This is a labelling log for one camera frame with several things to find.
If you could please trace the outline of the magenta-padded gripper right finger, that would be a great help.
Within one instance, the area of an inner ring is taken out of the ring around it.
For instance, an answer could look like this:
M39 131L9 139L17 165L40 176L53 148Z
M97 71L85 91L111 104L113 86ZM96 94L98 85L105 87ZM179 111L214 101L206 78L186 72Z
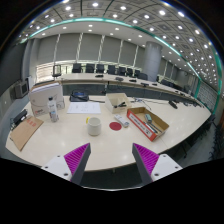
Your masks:
M159 180L182 169L167 154L158 155L155 152L134 143L132 154L144 185Z

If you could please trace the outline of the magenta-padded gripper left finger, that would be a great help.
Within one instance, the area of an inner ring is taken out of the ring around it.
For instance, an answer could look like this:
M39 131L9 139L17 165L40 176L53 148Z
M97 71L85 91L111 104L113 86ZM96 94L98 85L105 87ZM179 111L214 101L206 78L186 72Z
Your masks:
M65 155L57 155L42 166L42 169L79 185L90 154L91 145L87 143Z

